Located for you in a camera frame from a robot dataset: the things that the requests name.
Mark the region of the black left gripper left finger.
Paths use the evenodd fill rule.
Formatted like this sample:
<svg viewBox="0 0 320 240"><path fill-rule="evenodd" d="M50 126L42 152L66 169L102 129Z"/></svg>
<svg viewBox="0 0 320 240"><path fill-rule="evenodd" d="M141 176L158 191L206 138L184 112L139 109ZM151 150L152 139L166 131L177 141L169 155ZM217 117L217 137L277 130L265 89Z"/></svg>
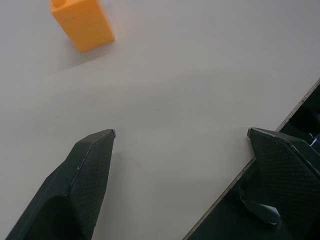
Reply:
<svg viewBox="0 0 320 240"><path fill-rule="evenodd" d="M91 240L106 193L115 130L79 140L44 180L5 240Z"/></svg>

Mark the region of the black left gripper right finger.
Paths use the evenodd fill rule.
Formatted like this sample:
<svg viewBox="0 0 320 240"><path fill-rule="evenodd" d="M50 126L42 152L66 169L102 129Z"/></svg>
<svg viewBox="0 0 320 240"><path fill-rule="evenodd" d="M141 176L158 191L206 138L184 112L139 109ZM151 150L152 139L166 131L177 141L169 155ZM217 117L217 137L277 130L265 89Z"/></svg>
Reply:
<svg viewBox="0 0 320 240"><path fill-rule="evenodd" d="M263 184L294 240L320 240L320 154L304 140L250 128Z"/></svg>

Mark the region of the yellow block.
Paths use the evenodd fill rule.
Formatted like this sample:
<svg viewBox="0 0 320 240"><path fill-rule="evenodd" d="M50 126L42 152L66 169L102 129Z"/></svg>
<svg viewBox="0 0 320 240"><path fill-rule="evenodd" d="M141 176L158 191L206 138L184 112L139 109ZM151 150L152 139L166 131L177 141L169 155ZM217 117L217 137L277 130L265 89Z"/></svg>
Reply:
<svg viewBox="0 0 320 240"><path fill-rule="evenodd" d="M115 41L100 0L49 0L50 12L80 53Z"/></svg>

